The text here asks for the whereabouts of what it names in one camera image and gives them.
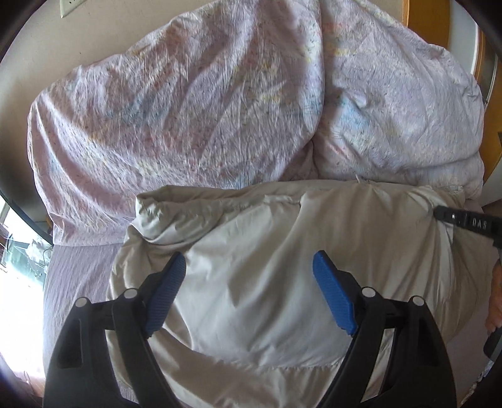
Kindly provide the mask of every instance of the electrical outlet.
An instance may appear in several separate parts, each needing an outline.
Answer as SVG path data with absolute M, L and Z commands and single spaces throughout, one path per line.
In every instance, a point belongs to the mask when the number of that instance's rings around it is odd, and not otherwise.
M 85 0 L 59 0 L 59 8 L 61 9 L 61 18 L 66 17 Z

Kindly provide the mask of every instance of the hand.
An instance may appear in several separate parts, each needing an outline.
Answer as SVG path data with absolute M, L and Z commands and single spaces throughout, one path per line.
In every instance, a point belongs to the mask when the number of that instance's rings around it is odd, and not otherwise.
M 502 266 L 500 261 L 497 261 L 493 267 L 488 317 L 484 325 L 490 333 L 502 327 Z

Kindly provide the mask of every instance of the blue handle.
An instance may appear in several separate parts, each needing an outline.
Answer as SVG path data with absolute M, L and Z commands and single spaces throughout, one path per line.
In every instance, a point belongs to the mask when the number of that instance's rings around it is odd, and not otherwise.
M 336 274 L 347 272 L 339 271 L 324 251 L 314 255 L 312 269 L 336 324 L 353 336 L 357 331 L 354 303 L 336 277 Z
M 186 267 L 185 257 L 177 253 L 160 272 L 161 279 L 147 304 L 147 322 L 144 329 L 148 337 L 164 324 L 167 313 L 185 279 Z

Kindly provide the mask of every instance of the wrinkled fabric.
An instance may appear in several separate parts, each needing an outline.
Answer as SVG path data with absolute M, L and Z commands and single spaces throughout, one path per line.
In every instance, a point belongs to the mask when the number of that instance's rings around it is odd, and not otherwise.
M 168 186 L 138 196 L 107 298 L 140 287 L 181 251 L 186 277 L 149 339 L 176 396 L 194 408 L 314 407 L 350 343 L 314 279 L 314 254 L 325 250 L 384 297 L 422 296 L 448 342 L 486 300 L 496 258 L 489 239 L 434 219 L 435 206 L 463 201 L 429 187 L 334 180 Z M 390 335 L 366 396 L 378 391 Z M 114 332 L 108 340 L 128 382 Z
M 29 159 L 54 242 L 122 241 L 134 197 L 357 177 L 479 194 L 482 101 L 363 0 L 219 0 L 41 92 Z

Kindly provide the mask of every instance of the window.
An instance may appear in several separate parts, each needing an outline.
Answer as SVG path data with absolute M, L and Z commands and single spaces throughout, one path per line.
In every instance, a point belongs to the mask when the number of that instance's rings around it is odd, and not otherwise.
M 36 384 L 45 377 L 42 366 L 43 285 L 52 249 L 1 196 L 0 232 L 0 236 L 8 235 L 8 240 L 0 241 L 7 247 L 0 251 L 0 353 L 17 377 L 29 380 L 37 388 Z M 42 261 L 27 256 L 27 249 L 34 240 L 42 245 L 38 252 L 39 258 L 43 256 Z

